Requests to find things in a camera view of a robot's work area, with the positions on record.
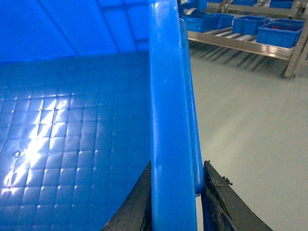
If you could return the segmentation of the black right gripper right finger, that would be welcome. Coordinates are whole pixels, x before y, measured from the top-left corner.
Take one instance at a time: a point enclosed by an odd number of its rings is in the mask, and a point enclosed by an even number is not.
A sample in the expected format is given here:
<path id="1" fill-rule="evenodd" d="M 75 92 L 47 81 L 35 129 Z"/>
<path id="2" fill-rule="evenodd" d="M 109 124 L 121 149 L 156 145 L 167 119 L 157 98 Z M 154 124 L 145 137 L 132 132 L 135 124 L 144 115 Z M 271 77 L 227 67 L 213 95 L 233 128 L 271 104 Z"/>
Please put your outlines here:
<path id="1" fill-rule="evenodd" d="M 209 161 L 204 162 L 205 189 L 201 193 L 205 231 L 270 231 Z"/>

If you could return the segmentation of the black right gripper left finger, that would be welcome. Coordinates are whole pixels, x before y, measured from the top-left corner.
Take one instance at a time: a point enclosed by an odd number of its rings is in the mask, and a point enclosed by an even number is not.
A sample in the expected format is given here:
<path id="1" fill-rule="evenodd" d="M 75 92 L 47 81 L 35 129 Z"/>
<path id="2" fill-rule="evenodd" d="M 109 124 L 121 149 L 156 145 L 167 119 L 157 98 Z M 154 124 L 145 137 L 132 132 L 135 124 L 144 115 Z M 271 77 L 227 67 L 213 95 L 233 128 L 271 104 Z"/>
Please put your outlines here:
<path id="1" fill-rule="evenodd" d="M 149 162 L 123 204 L 102 230 L 150 231 L 151 229 L 151 163 Z"/>

